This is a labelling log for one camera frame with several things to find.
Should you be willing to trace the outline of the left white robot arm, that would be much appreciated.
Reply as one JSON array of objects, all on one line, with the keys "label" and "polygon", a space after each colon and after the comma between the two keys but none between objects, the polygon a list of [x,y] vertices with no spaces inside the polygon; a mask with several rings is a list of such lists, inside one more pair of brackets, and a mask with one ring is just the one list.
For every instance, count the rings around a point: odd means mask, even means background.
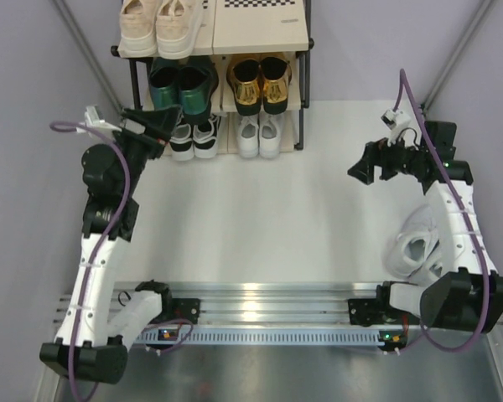
[{"label": "left white robot arm", "polygon": [[117,257],[130,245],[139,213],[133,194],[147,162],[163,155],[180,121],[180,106],[125,109],[135,132],[102,119],[95,107],[83,122],[53,121],[52,131],[87,132],[99,142],[81,157],[88,198],[82,215],[80,260],[65,318],[39,359],[71,383],[117,384],[136,339],[152,327],[192,327],[196,319],[178,310],[168,284],[140,282],[115,316],[110,314]]}]

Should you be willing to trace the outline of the black white sneaker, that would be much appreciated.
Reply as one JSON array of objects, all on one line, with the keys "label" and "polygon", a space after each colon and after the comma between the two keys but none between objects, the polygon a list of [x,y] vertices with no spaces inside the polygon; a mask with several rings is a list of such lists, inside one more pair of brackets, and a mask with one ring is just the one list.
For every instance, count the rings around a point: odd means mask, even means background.
[{"label": "black white sneaker", "polygon": [[180,122],[170,140],[171,155],[177,162],[186,162],[194,157],[193,129],[190,124]]},{"label": "black white sneaker", "polygon": [[216,156],[219,148],[218,135],[221,117],[212,115],[207,122],[193,129],[194,155],[200,159],[211,159]]}]

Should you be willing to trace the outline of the white chunky sneaker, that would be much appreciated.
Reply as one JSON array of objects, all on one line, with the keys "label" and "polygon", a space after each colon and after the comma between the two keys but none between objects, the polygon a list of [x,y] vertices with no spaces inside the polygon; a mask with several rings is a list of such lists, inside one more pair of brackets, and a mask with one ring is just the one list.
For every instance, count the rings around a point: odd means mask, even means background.
[{"label": "white chunky sneaker", "polygon": [[412,281],[420,286],[429,286],[442,275],[443,262],[440,249],[434,250],[413,274]]},{"label": "white chunky sneaker", "polygon": [[423,267],[438,244],[433,211],[424,204],[407,218],[387,254],[385,266],[399,278],[408,278]]}]

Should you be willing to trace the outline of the beige sneaker one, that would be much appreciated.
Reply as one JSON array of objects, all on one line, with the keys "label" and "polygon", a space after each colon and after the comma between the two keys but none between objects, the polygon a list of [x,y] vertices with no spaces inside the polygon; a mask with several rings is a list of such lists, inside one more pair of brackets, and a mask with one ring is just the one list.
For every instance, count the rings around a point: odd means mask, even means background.
[{"label": "beige sneaker one", "polygon": [[201,1],[162,1],[155,18],[158,55],[174,60],[192,55],[203,14]]},{"label": "beige sneaker one", "polygon": [[132,56],[152,54],[155,39],[155,18],[160,5],[157,0],[126,0],[119,14],[121,43]]}]

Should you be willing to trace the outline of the green pointed shoe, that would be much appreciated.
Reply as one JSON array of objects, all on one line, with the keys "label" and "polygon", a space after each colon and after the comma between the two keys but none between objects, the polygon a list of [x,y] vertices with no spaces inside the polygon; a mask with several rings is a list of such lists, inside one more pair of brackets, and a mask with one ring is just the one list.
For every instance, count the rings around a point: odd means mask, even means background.
[{"label": "green pointed shoe", "polygon": [[177,60],[155,58],[148,73],[148,84],[154,110],[180,107],[179,71]]},{"label": "green pointed shoe", "polygon": [[211,97],[219,84],[214,62],[208,55],[190,57],[178,73],[179,103],[184,120],[204,124],[211,114]]}]

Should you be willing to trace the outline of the gold loafer one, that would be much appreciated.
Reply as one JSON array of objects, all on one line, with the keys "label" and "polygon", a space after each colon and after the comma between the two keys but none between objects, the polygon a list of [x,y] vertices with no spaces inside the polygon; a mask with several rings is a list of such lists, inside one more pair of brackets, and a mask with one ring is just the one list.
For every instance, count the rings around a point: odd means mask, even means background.
[{"label": "gold loafer one", "polygon": [[262,102],[269,115],[279,115],[288,108],[292,67],[283,54],[265,54],[260,61]]},{"label": "gold loafer one", "polygon": [[257,54],[234,54],[226,71],[226,81],[233,93],[236,111],[241,116],[258,115],[262,88]]}]

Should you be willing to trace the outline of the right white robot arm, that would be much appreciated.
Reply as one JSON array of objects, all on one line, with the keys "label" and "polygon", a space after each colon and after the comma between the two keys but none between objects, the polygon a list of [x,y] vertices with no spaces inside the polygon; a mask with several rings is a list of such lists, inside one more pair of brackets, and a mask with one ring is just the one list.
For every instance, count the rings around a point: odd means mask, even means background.
[{"label": "right white robot arm", "polygon": [[457,126],[427,121],[412,145],[408,121],[385,120],[391,134],[368,142],[348,174],[364,184],[401,173],[422,186],[424,204],[409,217],[386,259],[396,276],[376,288],[375,312],[392,323],[405,313],[428,328],[487,333],[503,313],[503,276],[489,257],[474,210],[469,164],[454,157]]}]

